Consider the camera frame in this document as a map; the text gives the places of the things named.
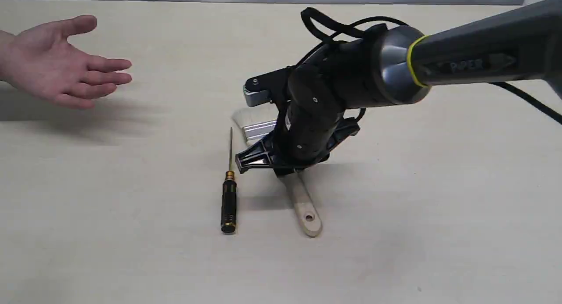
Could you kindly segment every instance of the hand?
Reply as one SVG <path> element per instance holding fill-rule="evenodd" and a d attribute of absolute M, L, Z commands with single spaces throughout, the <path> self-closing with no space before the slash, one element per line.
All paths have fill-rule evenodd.
<path fill-rule="evenodd" d="M 68 43 L 69 36 L 91 32 L 96 25 L 95 16 L 84 15 L 10 35 L 8 42 L 0 42 L 0 79 L 54 104 L 92 108 L 92 100 L 132 80 L 117 72 L 130 68 L 130 61 L 86 54 Z"/>

